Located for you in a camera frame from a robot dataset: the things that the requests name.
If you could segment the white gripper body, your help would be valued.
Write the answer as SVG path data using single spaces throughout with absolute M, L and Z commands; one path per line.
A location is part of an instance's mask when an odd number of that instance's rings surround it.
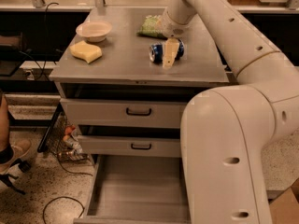
M 178 13 L 171 14 L 168 9 L 158 18 L 155 24 L 156 31 L 166 38 L 182 37 L 188 29 L 190 19 Z

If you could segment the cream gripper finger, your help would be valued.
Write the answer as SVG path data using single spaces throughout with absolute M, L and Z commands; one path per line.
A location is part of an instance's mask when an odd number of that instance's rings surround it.
M 170 69 L 177 57 L 179 42 L 176 38 L 168 38 L 164 42 L 163 69 Z

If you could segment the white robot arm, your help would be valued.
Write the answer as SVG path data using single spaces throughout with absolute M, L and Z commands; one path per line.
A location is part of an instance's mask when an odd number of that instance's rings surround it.
M 237 83 L 187 104 L 181 155 L 192 224 L 272 224 L 261 152 L 299 120 L 298 71 L 226 0 L 171 0 L 159 22 L 180 37 L 200 17 Z

